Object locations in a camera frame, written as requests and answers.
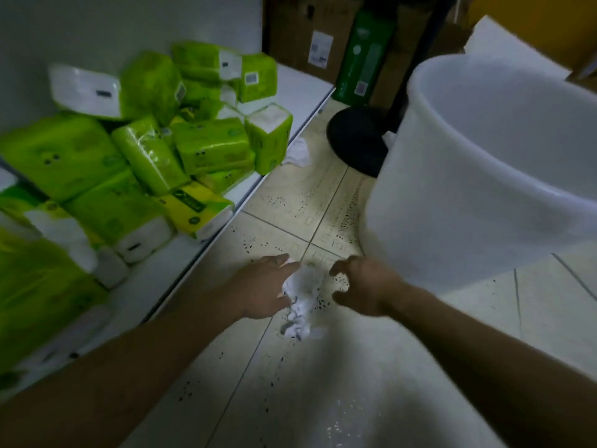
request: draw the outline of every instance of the black pole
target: black pole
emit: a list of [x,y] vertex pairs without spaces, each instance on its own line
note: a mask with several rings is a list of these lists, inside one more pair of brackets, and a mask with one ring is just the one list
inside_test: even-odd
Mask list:
[[410,78],[411,74],[415,67],[417,67],[423,60],[427,57],[429,53],[429,49],[431,45],[435,42],[435,38],[441,31],[442,27],[444,26],[444,22],[450,9],[456,3],[456,0],[437,0],[435,2],[435,6],[433,7],[433,11],[431,12],[431,16],[429,17],[429,21],[427,22],[427,26],[423,30],[423,34],[419,39],[417,44],[417,48],[414,51],[413,58],[411,59],[410,64],[408,65],[407,71],[404,74],[404,78],[402,79],[402,83],[400,84],[400,88],[394,96],[394,101],[392,102],[392,106],[390,110],[386,114],[386,118],[384,120],[385,123],[385,131],[392,131],[396,133],[400,122],[402,121],[402,109],[405,107],[408,98],[407,98],[407,83],[408,79]]

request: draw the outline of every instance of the hand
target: hand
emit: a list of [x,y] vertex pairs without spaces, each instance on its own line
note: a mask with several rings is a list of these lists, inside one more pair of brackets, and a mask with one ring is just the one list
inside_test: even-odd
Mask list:
[[365,316],[386,316],[393,297],[417,289],[383,263],[368,257],[350,256],[337,261],[330,275],[335,277],[339,273],[348,278],[349,289],[334,292],[332,298],[338,305]]
[[236,272],[223,286],[223,298],[239,319],[268,318],[292,304],[288,296],[278,297],[284,281],[300,268],[300,262],[283,265],[288,257],[264,256]]

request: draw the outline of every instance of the right arm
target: right arm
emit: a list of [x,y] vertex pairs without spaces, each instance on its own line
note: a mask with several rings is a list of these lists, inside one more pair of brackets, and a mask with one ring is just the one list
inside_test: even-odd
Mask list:
[[410,330],[511,447],[597,444],[597,384],[547,354],[452,308],[381,263],[338,261],[347,292],[334,300]]

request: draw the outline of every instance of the left arm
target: left arm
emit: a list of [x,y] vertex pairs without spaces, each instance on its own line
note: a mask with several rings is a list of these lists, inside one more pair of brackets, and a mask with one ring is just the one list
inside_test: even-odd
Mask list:
[[287,258],[265,257],[203,296],[183,285],[165,314],[19,393],[0,407],[2,446],[117,447],[218,334],[290,306],[278,294],[300,263]]

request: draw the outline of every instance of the person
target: person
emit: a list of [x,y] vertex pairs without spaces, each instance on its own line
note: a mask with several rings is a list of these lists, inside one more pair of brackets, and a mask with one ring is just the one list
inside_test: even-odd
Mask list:
[[[9,447],[117,447],[193,359],[241,318],[290,306],[279,296],[300,263],[288,255],[249,264],[203,295],[187,280],[162,315],[115,338],[0,407]],[[597,384],[518,339],[450,307],[366,257],[336,262],[349,288],[334,300],[388,316],[429,349],[446,374],[511,447],[597,444]]]

